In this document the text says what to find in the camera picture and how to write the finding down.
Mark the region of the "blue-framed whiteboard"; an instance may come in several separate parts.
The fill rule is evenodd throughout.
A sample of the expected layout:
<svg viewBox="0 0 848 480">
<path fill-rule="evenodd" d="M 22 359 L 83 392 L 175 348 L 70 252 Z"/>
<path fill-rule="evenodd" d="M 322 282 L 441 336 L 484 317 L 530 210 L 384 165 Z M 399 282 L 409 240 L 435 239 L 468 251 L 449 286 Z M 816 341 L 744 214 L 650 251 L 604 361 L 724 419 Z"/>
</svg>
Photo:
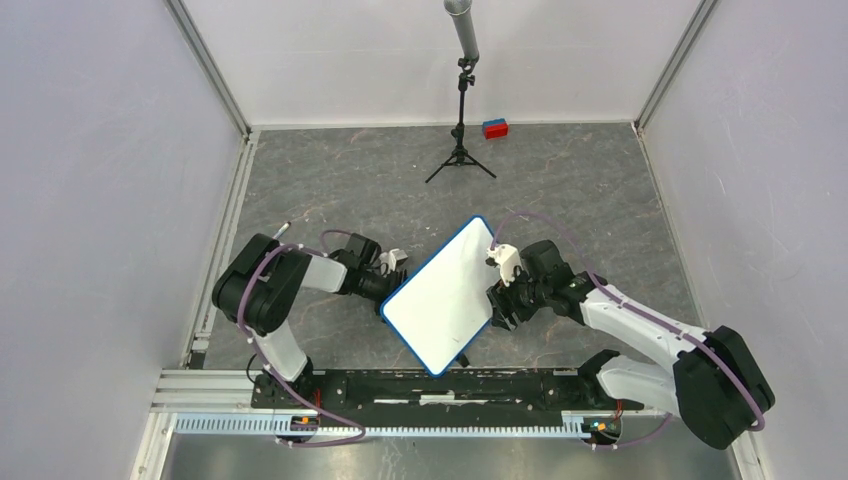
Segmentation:
<svg viewBox="0 0 848 480">
<path fill-rule="evenodd" d="M 432 377 L 444 375 L 492 318 L 486 291 L 501 280 L 486 264 L 493 239 L 484 217 L 470 217 L 380 306 Z"/>
</svg>

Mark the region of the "black whiteboard marker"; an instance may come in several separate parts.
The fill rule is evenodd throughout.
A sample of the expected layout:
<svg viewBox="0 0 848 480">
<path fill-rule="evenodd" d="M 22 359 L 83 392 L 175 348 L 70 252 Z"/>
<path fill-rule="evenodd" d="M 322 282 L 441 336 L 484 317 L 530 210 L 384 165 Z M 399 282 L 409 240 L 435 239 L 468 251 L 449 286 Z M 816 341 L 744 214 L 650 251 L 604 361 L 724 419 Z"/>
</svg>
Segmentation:
<svg viewBox="0 0 848 480">
<path fill-rule="evenodd" d="M 281 226 L 281 227 L 280 227 L 280 228 L 279 228 L 279 229 L 278 229 L 278 230 L 274 233 L 274 235 L 272 236 L 272 238 L 273 238 L 273 239 L 279 239 L 280 237 L 282 237 L 282 236 L 285 234 L 285 232 L 286 232 L 286 231 L 287 231 L 290 227 L 291 227 L 291 223 L 290 223 L 290 222 L 285 222 L 285 223 L 284 223 L 284 224 L 283 224 L 283 225 L 282 225 L 282 226 Z"/>
</svg>

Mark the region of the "silver microphone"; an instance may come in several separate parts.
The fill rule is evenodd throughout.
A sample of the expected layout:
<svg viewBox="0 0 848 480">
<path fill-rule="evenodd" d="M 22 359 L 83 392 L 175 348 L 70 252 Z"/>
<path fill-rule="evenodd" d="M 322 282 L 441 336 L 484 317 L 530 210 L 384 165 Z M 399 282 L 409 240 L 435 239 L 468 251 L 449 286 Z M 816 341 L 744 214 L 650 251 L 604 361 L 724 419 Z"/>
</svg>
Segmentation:
<svg viewBox="0 0 848 480">
<path fill-rule="evenodd" d="M 458 121 L 451 130 L 451 136 L 455 141 L 455 146 L 452 149 L 451 155 L 426 178 L 425 184 L 432 181 L 443 169 L 449 166 L 476 166 L 483 170 L 491 178 L 496 179 L 497 175 L 475 159 L 464 145 L 466 92 L 476 82 L 474 69 L 480 58 L 473 19 L 471 16 L 472 1 L 444 0 L 443 6 L 445 11 L 451 17 L 462 50 L 462 56 L 457 61 L 458 67 L 460 68 L 457 84 L 457 89 L 459 91 Z"/>
</svg>

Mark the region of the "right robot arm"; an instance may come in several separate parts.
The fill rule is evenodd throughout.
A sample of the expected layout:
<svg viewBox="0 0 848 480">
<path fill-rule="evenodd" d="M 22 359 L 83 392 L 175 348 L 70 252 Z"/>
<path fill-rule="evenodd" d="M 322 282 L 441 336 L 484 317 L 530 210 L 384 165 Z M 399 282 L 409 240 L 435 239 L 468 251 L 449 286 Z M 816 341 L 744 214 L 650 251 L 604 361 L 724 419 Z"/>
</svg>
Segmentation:
<svg viewBox="0 0 848 480">
<path fill-rule="evenodd" d="M 486 262 L 500 275 L 487 291 L 493 325 L 513 330 L 549 309 L 647 357 L 639 362 L 605 350 L 585 362 L 577 382 L 585 405 L 602 408 L 615 399 L 653 407 L 714 449 L 764 429 L 776 397 L 737 331 L 706 330 L 661 314 L 591 270 L 575 272 L 550 240 L 523 250 L 493 245 Z"/>
</svg>

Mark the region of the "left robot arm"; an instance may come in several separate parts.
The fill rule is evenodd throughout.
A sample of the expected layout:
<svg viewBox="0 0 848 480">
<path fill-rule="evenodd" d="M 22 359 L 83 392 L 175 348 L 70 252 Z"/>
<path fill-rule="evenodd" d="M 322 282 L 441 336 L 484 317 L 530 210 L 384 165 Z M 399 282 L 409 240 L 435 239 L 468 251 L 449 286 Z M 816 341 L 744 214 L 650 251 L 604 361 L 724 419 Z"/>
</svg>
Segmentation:
<svg viewBox="0 0 848 480">
<path fill-rule="evenodd" d="M 211 301 L 236 324 L 248 341 L 256 343 L 280 377 L 275 392 L 290 407 L 302 407 L 317 398 L 311 378 L 311 359 L 298 346 L 287 317 L 303 289 L 355 295 L 380 307 L 408 278 L 408 260 L 401 249 L 385 251 L 376 241 L 357 233 L 344 247 L 317 252 L 282 243 L 276 237 L 254 235 L 217 279 Z"/>
</svg>

